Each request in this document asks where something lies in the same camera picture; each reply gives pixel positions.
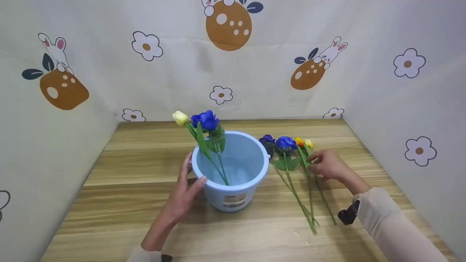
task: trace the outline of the wall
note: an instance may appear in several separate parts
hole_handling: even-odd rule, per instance
[[[105,84],[67,52],[76,48],[72,42],[65,51],[75,75],[57,71],[52,55],[45,67],[55,70],[44,68],[46,48],[38,32],[51,26],[42,15],[24,2],[2,3],[0,10],[0,261],[5,262],[40,259],[118,124],[96,93]],[[26,69],[44,74],[27,80]],[[60,89],[63,83],[70,93]],[[48,87],[59,90],[57,98],[48,97],[55,105],[41,91]]]
[[[386,37],[372,39],[363,62],[369,70],[348,97],[344,119],[466,261],[466,52],[461,44],[466,41],[466,3],[409,1],[385,10],[375,22],[388,25]],[[401,66],[398,75],[408,75],[397,76],[395,57],[408,48],[415,48],[425,65],[419,70]],[[401,64],[413,61],[411,67],[419,67],[418,60],[423,61],[407,56]]]
[[[466,257],[459,247],[466,234],[459,225],[465,180],[458,164],[465,148],[459,101],[465,97],[464,3],[207,2],[2,6],[0,32],[7,37],[0,40],[0,76],[7,88],[1,106],[9,125],[1,132],[11,139],[3,141],[7,175],[0,190],[8,187],[12,200],[1,210],[0,235],[15,246],[41,243],[19,258],[45,248],[117,121],[171,120],[175,110],[206,109],[222,119],[344,117],[440,236]],[[25,69],[45,70],[47,42],[54,67],[64,72],[24,79]],[[405,56],[395,60],[414,50],[411,64]],[[37,76],[29,73],[26,78]],[[63,89],[63,74],[82,86]],[[76,94],[70,101],[60,95],[67,90]],[[417,146],[405,156],[406,142],[421,136],[435,150],[424,143],[425,154],[417,154]],[[10,212],[18,214],[14,220]],[[15,231],[32,230],[37,220],[43,227],[34,237]]]

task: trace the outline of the blue bucket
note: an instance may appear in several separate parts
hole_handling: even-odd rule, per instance
[[[234,212],[251,202],[256,186],[262,181],[268,169],[269,156],[264,146],[254,137],[238,131],[225,131],[225,150],[222,162],[229,186],[226,186],[217,169],[196,146],[192,153],[192,170],[196,177],[207,177],[204,188],[207,201],[216,209]],[[220,162],[210,152],[215,164]]]

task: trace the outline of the yellow tulip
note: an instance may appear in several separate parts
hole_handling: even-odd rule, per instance
[[[312,148],[314,146],[310,139],[305,139],[304,144],[307,145],[309,148]]]
[[[176,111],[171,116],[178,125],[184,125],[189,119],[188,116],[181,111]]]

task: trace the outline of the bucket rim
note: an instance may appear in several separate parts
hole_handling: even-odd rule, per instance
[[[206,186],[209,187],[209,188],[215,189],[215,190],[223,191],[223,192],[245,191],[245,190],[248,190],[248,189],[250,189],[252,187],[256,187],[262,181],[265,174],[267,173],[268,164],[269,164],[269,156],[267,154],[267,150],[265,149],[264,145],[262,145],[262,143],[259,142],[258,139],[256,139],[255,137],[253,137],[253,136],[251,136],[249,134],[246,134],[244,132],[225,131],[225,134],[241,135],[241,136],[244,136],[244,137],[249,138],[250,140],[254,141],[256,143],[256,145],[258,145],[258,147],[262,151],[262,155],[264,157],[264,165],[262,166],[262,169],[259,172],[259,174],[255,178],[253,178],[252,180],[250,180],[247,183],[244,183],[244,184],[241,184],[241,185],[236,185],[236,186],[227,186],[227,185],[217,184],[217,183],[215,183],[215,182],[213,182],[211,180],[207,180]],[[199,145],[197,145],[194,148],[194,151],[192,152],[191,165],[192,165],[192,170],[194,171],[194,175],[197,178],[200,178],[201,171],[199,170],[197,161],[195,161],[198,154],[199,154]]]

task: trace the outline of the orange tulip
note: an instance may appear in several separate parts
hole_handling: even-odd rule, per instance
[[[296,145],[299,146],[299,147],[304,147],[304,142],[302,141],[302,139],[300,137],[297,137],[295,138],[295,142],[296,142]]]

